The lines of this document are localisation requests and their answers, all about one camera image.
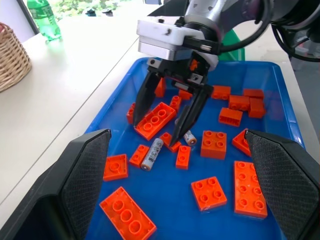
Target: orange 1x2 lego brick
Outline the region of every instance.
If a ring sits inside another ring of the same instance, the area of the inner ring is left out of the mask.
[[[127,155],[108,156],[105,161],[103,180],[111,181],[128,177]]]
[[[248,115],[250,118],[261,119],[266,114],[264,101],[259,98],[250,98],[250,109]]]
[[[192,94],[187,92],[187,91],[183,91],[183,90],[179,90],[179,97],[182,98],[183,100],[190,100],[190,98],[192,98]]]
[[[179,147],[181,146],[181,142],[178,141],[171,147],[170,141],[172,136],[167,132],[162,134],[162,136],[160,136],[159,138],[163,141],[163,144],[173,153],[176,153],[179,150]]]
[[[154,93],[157,98],[163,98],[165,96],[165,92],[166,92],[166,80],[164,77],[162,77]]]
[[[235,96],[229,97],[229,109],[248,111],[250,107],[250,99],[248,96]]]
[[[227,152],[227,134],[204,131],[201,143],[201,157],[224,160]]]
[[[170,107],[172,107],[176,113],[179,112],[179,108],[180,108],[180,105],[181,105],[181,101],[182,101],[182,98],[179,97],[179,96],[173,96],[171,102],[170,102]]]
[[[266,200],[253,163],[234,162],[234,191],[235,213],[263,219],[268,216]]]
[[[239,127],[242,119],[242,114],[242,111],[223,107],[219,114],[219,123]]]
[[[249,149],[249,145],[247,140],[245,139],[245,133],[247,128],[244,129],[242,132],[240,132],[237,136],[235,136],[232,139],[232,145],[235,146],[237,149],[240,149],[242,152],[244,152],[246,155],[251,157],[251,152]]]
[[[130,158],[129,163],[131,163],[133,166],[140,168],[141,163],[145,159],[145,156],[147,155],[149,151],[149,147],[140,144],[138,148],[135,150],[134,154]]]
[[[135,130],[149,141],[176,115],[176,110],[160,102],[158,106],[144,116]]]
[[[214,85],[211,97],[213,99],[229,100],[230,94],[231,94],[231,87],[230,86]]]
[[[193,195],[200,211],[227,204],[227,198],[217,178],[210,177],[191,183]]]
[[[180,146],[178,156],[176,157],[175,167],[177,169],[188,170],[191,147]]]
[[[262,99],[262,100],[265,98],[264,92],[261,89],[245,88],[243,90],[243,96],[246,96],[249,98],[255,98],[255,99]]]
[[[124,240],[146,240],[157,230],[122,186],[99,205]]]
[[[126,114],[126,119],[128,120],[128,123],[129,124],[132,124],[134,122],[134,110],[135,110],[135,106],[136,106],[136,103],[132,103],[129,111],[127,112]]]

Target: white wall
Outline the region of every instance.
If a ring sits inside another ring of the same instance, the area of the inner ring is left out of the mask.
[[[22,43],[35,35],[17,0],[0,0],[0,22],[9,25]]]

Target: black padded panel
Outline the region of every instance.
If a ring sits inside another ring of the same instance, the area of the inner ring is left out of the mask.
[[[319,188],[281,144],[251,131],[246,139],[262,193],[274,217],[288,240],[301,239],[319,212]],[[296,151],[304,151],[292,143]]]
[[[99,197],[108,149],[106,134],[88,143],[62,189],[62,202],[78,239],[84,239]]]

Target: battery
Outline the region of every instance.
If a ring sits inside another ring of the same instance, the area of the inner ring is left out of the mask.
[[[177,118],[174,121],[174,124],[177,125],[179,118]],[[188,144],[189,146],[194,146],[197,143],[197,139],[195,138],[195,136],[191,133],[191,131],[187,131],[186,134],[183,136],[186,144]]]
[[[163,145],[164,141],[162,141],[160,138],[156,138],[154,140],[143,162],[141,163],[141,168],[143,170],[151,170]]]

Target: white battery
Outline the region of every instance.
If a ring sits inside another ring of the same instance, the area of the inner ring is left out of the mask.
[[[174,124],[177,125],[179,118],[177,118],[174,121]],[[186,144],[188,144],[189,146],[194,146],[197,143],[197,139],[195,138],[195,136],[192,134],[192,132],[189,130],[186,132],[186,134],[183,136]]]
[[[156,138],[154,140],[143,162],[141,163],[141,168],[143,170],[145,171],[151,170],[163,145],[164,145],[164,141],[162,141],[160,138]]]

